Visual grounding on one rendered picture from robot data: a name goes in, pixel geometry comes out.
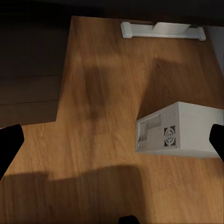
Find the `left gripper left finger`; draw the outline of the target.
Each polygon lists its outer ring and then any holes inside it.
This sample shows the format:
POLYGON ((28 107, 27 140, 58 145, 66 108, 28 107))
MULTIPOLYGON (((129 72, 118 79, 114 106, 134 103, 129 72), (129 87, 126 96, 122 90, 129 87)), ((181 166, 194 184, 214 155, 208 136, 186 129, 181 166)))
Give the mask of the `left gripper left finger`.
POLYGON ((0 129, 0 180, 24 143, 20 124, 0 129))

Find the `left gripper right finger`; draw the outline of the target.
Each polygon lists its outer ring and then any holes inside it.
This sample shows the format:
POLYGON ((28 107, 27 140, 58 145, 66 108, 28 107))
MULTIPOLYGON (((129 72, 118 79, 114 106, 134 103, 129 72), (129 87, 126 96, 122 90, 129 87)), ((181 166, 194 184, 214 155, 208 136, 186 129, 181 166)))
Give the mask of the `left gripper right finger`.
POLYGON ((210 132, 209 140, 220 156, 218 159, 224 161, 224 126, 214 124, 210 132))

